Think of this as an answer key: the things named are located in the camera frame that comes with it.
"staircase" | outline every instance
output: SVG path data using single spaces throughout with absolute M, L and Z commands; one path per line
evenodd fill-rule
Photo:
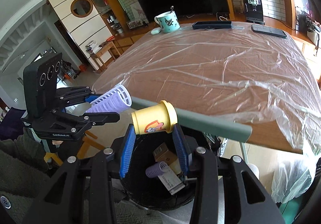
M 40 26 L 44 18 L 50 14 L 50 11 L 51 6 L 44 4 L 24 20 L 19 20 L 20 24 L 17 28 L 7 36 L 7 39 L 0 45 L 1 72 L 6 68 L 6 64 L 8 64 L 12 58 L 15 58 L 15 50 L 38 26 Z

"plastic sheet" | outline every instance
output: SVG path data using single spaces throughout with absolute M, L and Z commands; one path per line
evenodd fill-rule
M 94 84 L 103 93 L 123 84 L 132 96 L 239 123 L 275 121 L 291 147 L 321 152 L 321 98 L 316 80 L 290 35 L 233 29 L 147 33 Z
M 279 167 L 275 169 L 272 180 L 272 199 L 275 203 L 287 203 L 301 196 L 314 180 L 320 155 L 314 156 L 307 141 L 303 146 L 303 155 L 279 154 Z

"wooden shelf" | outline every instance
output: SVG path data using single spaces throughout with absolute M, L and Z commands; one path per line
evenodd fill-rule
M 207 15 L 207 14 L 202 14 L 202 15 L 195 15 L 191 18 L 179 18 L 179 23 L 180 24 L 186 24 L 186 23 L 195 23 L 197 21 L 212 21 L 212 20 L 217 20 L 215 15 Z M 245 16 L 243 14 L 235 14 L 235 19 L 233 21 L 243 21 L 245 22 Z M 295 31 L 284 25 L 281 21 L 274 19 L 274 18 L 269 18 L 264 16 L 264 21 L 266 26 L 271 26 L 274 28 L 279 28 L 282 29 L 286 32 L 288 32 L 295 40 L 298 40 L 302 43 L 313 45 L 312 41 L 303 33 L 299 31 Z M 121 34 L 118 34 L 115 36 L 116 40 L 123 39 L 123 38 L 128 38 L 140 34 L 145 34 L 152 30 L 155 27 L 155 22 L 149 23 L 147 27 L 138 27 L 133 30 L 128 30 L 124 31 Z

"espresso machine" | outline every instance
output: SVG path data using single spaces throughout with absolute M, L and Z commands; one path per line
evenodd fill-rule
M 262 0 L 243 0 L 246 22 L 264 25 Z

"green mug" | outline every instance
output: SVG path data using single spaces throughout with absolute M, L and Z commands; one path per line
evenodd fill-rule
M 164 33 L 172 32 L 180 28 L 175 11 L 159 14 L 154 20 L 160 25 Z

